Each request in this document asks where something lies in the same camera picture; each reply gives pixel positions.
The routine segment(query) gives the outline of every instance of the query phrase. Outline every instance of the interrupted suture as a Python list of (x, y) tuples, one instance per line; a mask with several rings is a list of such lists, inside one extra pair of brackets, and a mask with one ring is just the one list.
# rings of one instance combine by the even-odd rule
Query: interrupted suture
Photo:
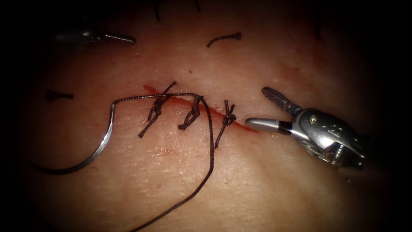
[(150, 224), (154, 223), (155, 221), (159, 220), (160, 218), (164, 217), (171, 211), (175, 210), (176, 208), (182, 206), (189, 200), (191, 200), (196, 194), (203, 188), (205, 185), (206, 181), (209, 179), (210, 175), (213, 172), (214, 168), (214, 163), (215, 163), (215, 157), (214, 157), (214, 150), (218, 147), (219, 140), (227, 126), (229, 126), (233, 121), (236, 120), (236, 116), (232, 114), (234, 105), (231, 106), (229, 109), (228, 105), (228, 100), (224, 101), (225, 104), (225, 109), (226, 109), (226, 116), (223, 118), (223, 126), (222, 129), (220, 130), (220, 133), (218, 135), (218, 138), (216, 139), (216, 142), (213, 140), (213, 126), (212, 126), (212, 117), (210, 114), (209, 106), (207, 105), (206, 101), (204, 100), (203, 96), (197, 95), (195, 93), (174, 93), (174, 94), (168, 94), (167, 92), (172, 88), (176, 82), (173, 82), (162, 94), (157, 94), (157, 95), (145, 95), (145, 96), (135, 96), (135, 97), (129, 97), (129, 98), (122, 98), (119, 100), (115, 100), (111, 107), (110, 107), (110, 115), (109, 115), (109, 126), (107, 128), (107, 132), (104, 135), (100, 145), (97, 147), (95, 152), (93, 152), (92, 155), (90, 155), (86, 160), (82, 161), (81, 163), (69, 167), (69, 168), (64, 168), (64, 169), (49, 169), (49, 168), (43, 168), (34, 164), (31, 164), (35, 169), (46, 173), (46, 174), (52, 174), (52, 175), (64, 175), (64, 174), (70, 174), (73, 172), (76, 172), (86, 166), (88, 166), (90, 163), (92, 163), (104, 150), (106, 145), (108, 144), (110, 137), (112, 135), (112, 130), (113, 130), (113, 122), (115, 118), (115, 107), (118, 103), (124, 102), (124, 101), (130, 101), (130, 100), (139, 100), (139, 99), (146, 99), (146, 98), (157, 98), (156, 101), (153, 104), (153, 107), (151, 108), (149, 114), (148, 114), (148, 124), (146, 127), (140, 132), (139, 138), (143, 138), (144, 134), (147, 132), (147, 130), (150, 128), (150, 126), (158, 119), (158, 117), (161, 115), (161, 107), (162, 105), (169, 100), (172, 97), (178, 97), (178, 96), (191, 96), (194, 98), (194, 104), (192, 109), (190, 110), (189, 113), (187, 113), (184, 122), (181, 125), (178, 125), (179, 130), (185, 130), (188, 126), (190, 126), (195, 120), (200, 116), (200, 110), (199, 110), (199, 104), (202, 103), (203, 106), (205, 107), (205, 111), (207, 114), (208, 118), (208, 123), (209, 123), (209, 156), (210, 156), (210, 162), (209, 162), (209, 170), (207, 171), (205, 177), (203, 180), (200, 182), (200, 184), (197, 186), (197, 188), (186, 198), (183, 200), (175, 203), (173, 206), (168, 208), (166, 211), (160, 213), (153, 219), (149, 220), (148, 222), (136, 227), (135, 229), (131, 230), (131, 232), (134, 231), (139, 231)]

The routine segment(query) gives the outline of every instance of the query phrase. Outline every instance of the pink skin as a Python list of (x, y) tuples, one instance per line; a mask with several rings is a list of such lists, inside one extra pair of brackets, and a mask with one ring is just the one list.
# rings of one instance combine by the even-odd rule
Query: pink skin
[[(136, 38), (90, 44), (65, 56), (32, 87), (23, 102), (20, 153), (47, 168), (67, 168), (88, 157), (107, 129), (110, 104), (162, 92), (204, 96), (214, 138), (224, 99), (235, 104), (235, 123), (215, 151), (215, 170), (187, 204), (142, 231), (367, 231), (376, 229), (385, 192), (351, 185), (336, 167), (310, 156), (293, 138), (251, 131), (248, 117), (289, 121), (261, 94), (281, 91), (304, 108), (336, 115), (360, 134), (374, 133), (368, 80), (374, 75), (361, 46), (347, 43), (333, 18), (315, 38), (305, 7), (248, 1), (192, 1), (136, 7), (102, 22), (108, 31)], [(213, 38), (241, 32), (242, 41)], [(45, 102), (44, 91), (74, 94)], [(177, 129), (192, 98), (173, 98), (143, 139), (154, 98), (119, 103), (106, 149), (88, 167), (51, 176), (26, 168), (27, 192), (41, 217), (62, 231), (129, 231), (188, 196), (208, 170), (205, 111)]]

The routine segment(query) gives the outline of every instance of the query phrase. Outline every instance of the metal screw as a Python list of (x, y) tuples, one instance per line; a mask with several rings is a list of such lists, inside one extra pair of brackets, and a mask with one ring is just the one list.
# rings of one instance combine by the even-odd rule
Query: metal screw
[(310, 124), (315, 123), (317, 120), (318, 120), (318, 119), (316, 118), (316, 116), (310, 116), (310, 117), (309, 117), (309, 122), (310, 122)]

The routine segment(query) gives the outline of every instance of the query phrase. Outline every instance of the dark background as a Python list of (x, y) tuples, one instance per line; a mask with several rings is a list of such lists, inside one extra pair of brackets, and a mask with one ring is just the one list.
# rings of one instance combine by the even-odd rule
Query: dark background
[[(50, 36), (65, 28), (94, 27), (99, 20), (112, 14), (119, 14), (124, 9), (134, 5), (152, 6), (156, 1), (60, 1), (60, 2), (31, 2), (14, 3), (3, 7), (3, 48), (6, 62), (3, 64), (3, 99), (5, 102), (2, 110), (5, 125), (3, 135), (4, 150), (2, 168), (4, 170), (5, 183), (2, 187), (4, 217), (4, 231), (47, 231), (46, 227), (35, 220), (34, 212), (26, 201), (25, 194), (19, 187), (18, 173), (15, 171), (15, 140), (18, 134), (13, 133), (13, 127), (17, 121), (13, 114), (16, 112), (16, 101), (23, 96), (32, 77), (50, 64)], [(323, 10), (340, 11), (346, 17), (342, 20), (347, 24), (348, 31), (354, 39), (367, 45), (370, 59), (377, 70), (377, 77), (371, 82), (381, 91), (382, 98), (372, 104), (382, 105), (382, 114), (386, 120), (382, 122), (382, 134), (379, 135), (378, 160), (385, 163), (393, 173), (393, 186), (391, 196), (391, 208), (388, 217), (388, 227), (382, 231), (397, 230), (403, 223), (408, 213), (402, 194), (403, 185), (410, 181), (408, 176), (401, 175), (401, 163), (404, 159), (410, 159), (408, 151), (401, 145), (402, 134), (397, 132), (399, 128), (398, 115), (402, 111), (397, 106), (403, 97), (399, 94), (400, 83), (405, 82), (410, 74), (402, 73), (401, 62), (404, 51), (401, 33), (409, 30), (402, 27), (404, 21), (398, 16), (402, 15), (401, 9), (406, 8), (396, 2), (372, 2), (366, 1), (306, 1), (308, 7), (317, 6)]]

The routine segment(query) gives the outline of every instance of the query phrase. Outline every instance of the suture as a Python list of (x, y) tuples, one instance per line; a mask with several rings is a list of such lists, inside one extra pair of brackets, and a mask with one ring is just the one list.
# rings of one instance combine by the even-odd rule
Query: suture
[(186, 202), (188, 202), (189, 200), (191, 200), (194, 196), (196, 196), (196, 194), (203, 188), (203, 186), (205, 185), (206, 181), (209, 179), (210, 175), (213, 172), (214, 169), (214, 150), (217, 147), (220, 137), (223, 134), (224, 129), (230, 125), (234, 120), (236, 120), (236, 117), (232, 114), (233, 109), (234, 109), (234, 105), (232, 105), (232, 107), (229, 109), (228, 106), (228, 101), (225, 100), (225, 108), (226, 108), (226, 116), (224, 117), (223, 120), (223, 127), (221, 129), (221, 132), (219, 133), (218, 139), (216, 140), (216, 143), (214, 143), (213, 140), (213, 126), (212, 126), (212, 117), (210, 114), (210, 110), (209, 110), (209, 106), (207, 105), (206, 101), (204, 100), (203, 96), (199, 96), (197, 94), (194, 93), (175, 93), (175, 94), (167, 94), (167, 92), (170, 90), (170, 88), (172, 86), (174, 86), (176, 84), (176, 82), (173, 82), (164, 92), (163, 94), (158, 94), (158, 95), (145, 95), (145, 96), (135, 96), (135, 97), (128, 97), (128, 98), (122, 98), (122, 99), (118, 99), (115, 100), (111, 107), (110, 107), (110, 115), (109, 115), (109, 126), (107, 129), (106, 134), (103, 137), (102, 142), (100, 143), (100, 145), (97, 147), (97, 149), (95, 150), (95, 152), (93, 152), (92, 155), (90, 155), (86, 160), (82, 161), (81, 163), (69, 167), (69, 168), (64, 168), (64, 169), (49, 169), (49, 168), (43, 168), (34, 164), (31, 164), (31, 166), (43, 173), (46, 174), (53, 174), (53, 175), (63, 175), (63, 174), (70, 174), (76, 171), (79, 171), (80, 169), (88, 166), (90, 163), (92, 163), (103, 151), (103, 149), (106, 147), (106, 145), (108, 144), (110, 137), (112, 135), (112, 130), (113, 130), (113, 122), (114, 122), (114, 117), (115, 117), (115, 107), (118, 103), (121, 103), (123, 101), (130, 101), (130, 100), (138, 100), (138, 99), (146, 99), (146, 98), (157, 98), (152, 109), (149, 112), (148, 115), (148, 121), (149, 123), (147, 124), (147, 126), (143, 129), (143, 131), (139, 134), (139, 137), (142, 138), (144, 133), (149, 129), (149, 127), (155, 122), (155, 120), (159, 117), (159, 115), (161, 115), (161, 106), (171, 97), (177, 97), (177, 96), (192, 96), (194, 98), (194, 105), (192, 107), (192, 109), (190, 110), (190, 112), (186, 115), (185, 120), (183, 122), (183, 124), (178, 125), (178, 129), (180, 130), (185, 130), (188, 126), (190, 126), (196, 119), (197, 117), (200, 115), (200, 110), (199, 110), (199, 103), (201, 102), (206, 110), (206, 114), (207, 114), (207, 118), (208, 118), (208, 123), (209, 123), (209, 154), (210, 154), (210, 162), (209, 162), (209, 170), (206, 173), (206, 176), (203, 178), (203, 180), (200, 182), (200, 184), (198, 185), (198, 187), (186, 198), (184, 198), (183, 200), (177, 202), (176, 204), (174, 204), (172, 207), (170, 207), (169, 209), (167, 209), (166, 211), (164, 211), (163, 213), (159, 214), (158, 216), (156, 216), (155, 218), (153, 218), (152, 220), (140, 225), (139, 227), (131, 230), (131, 232), (135, 232), (135, 231), (139, 231), (147, 226), (149, 226), (150, 224), (154, 223), (155, 221), (159, 220), (160, 218), (164, 217), (165, 215), (167, 215), (168, 213), (170, 213), (171, 211), (175, 210), (176, 208), (182, 206), (183, 204), (185, 204)]
[(215, 149), (219, 146), (220, 138), (222, 137), (223, 132), (226, 129), (226, 127), (228, 125), (232, 124), (234, 121), (236, 121), (236, 116), (234, 114), (232, 114), (233, 109), (235, 108), (235, 105), (232, 104), (232, 106), (229, 109), (229, 101), (225, 100), (224, 101), (224, 107), (226, 109), (226, 116), (223, 117), (223, 122), (222, 122), (223, 126), (222, 126), (222, 129), (219, 132), (218, 137), (216, 138)]
[(212, 43), (214, 43), (218, 40), (222, 40), (222, 39), (235, 39), (235, 40), (241, 41), (242, 40), (242, 33), (238, 32), (234, 35), (220, 36), (220, 37), (214, 38), (206, 45), (206, 47), (209, 48), (212, 45)]
[(44, 98), (48, 102), (53, 102), (54, 100), (56, 100), (58, 98), (73, 99), (73, 94), (63, 94), (63, 93), (58, 93), (58, 92), (46, 90), (46, 95), (44, 96)]

